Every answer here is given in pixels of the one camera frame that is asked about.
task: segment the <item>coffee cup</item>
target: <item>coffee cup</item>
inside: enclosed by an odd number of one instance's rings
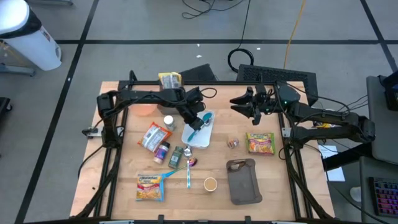
[[[204,181],[203,186],[205,186],[207,192],[213,192],[217,189],[217,180],[212,177],[208,177]]]

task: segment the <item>paper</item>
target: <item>paper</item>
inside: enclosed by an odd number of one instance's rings
[[[319,150],[322,153],[322,159],[326,159],[327,157],[334,156],[337,154],[336,146],[321,146],[321,145],[319,145]],[[345,182],[346,181],[346,179],[344,178],[343,169],[341,167],[333,169],[333,170],[329,170],[328,176],[329,176],[329,181],[334,181],[334,182]]]

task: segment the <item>yellow cable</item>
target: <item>yellow cable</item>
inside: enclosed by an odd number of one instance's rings
[[[286,67],[287,55],[289,54],[290,43],[291,43],[291,41],[292,41],[292,39],[293,39],[294,34],[296,33],[297,24],[299,24],[301,15],[303,14],[303,9],[304,9],[304,5],[305,5],[305,1],[306,1],[306,0],[303,0],[303,3],[301,4],[300,13],[298,14],[298,18],[297,18],[297,20],[296,20],[296,24],[294,25],[293,32],[292,32],[292,35],[290,36],[289,42],[287,43],[286,53],[285,53],[284,69],[285,69],[285,67]]]
[[[3,42],[0,41],[1,48],[3,48],[5,51],[8,51],[12,56],[14,56],[15,59],[19,62],[19,66],[25,67],[24,61],[17,55],[15,54],[11,49],[8,49]]]

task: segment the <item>brown liquid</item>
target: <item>brown liquid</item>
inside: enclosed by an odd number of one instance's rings
[[[205,187],[207,190],[214,190],[217,187],[217,182],[214,179],[207,179],[205,182]]]

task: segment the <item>blue spoon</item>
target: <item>blue spoon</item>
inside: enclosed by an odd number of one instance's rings
[[[203,116],[203,118],[202,118],[202,120],[205,122],[201,127],[200,127],[200,129],[202,129],[204,126],[208,126],[209,124],[210,124],[210,122],[211,122],[211,117],[213,116],[213,114],[211,113],[211,112],[208,112],[208,113],[206,113],[204,116]],[[197,134],[197,132],[199,132],[200,131],[200,129],[199,130],[196,130],[196,131],[194,131],[194,132],[192,132],[192,134],[189,136],[189,138],[188,138],[188,142],[190,142],[192,139],[193,139],[193,137],[195,137],[195,135]]]

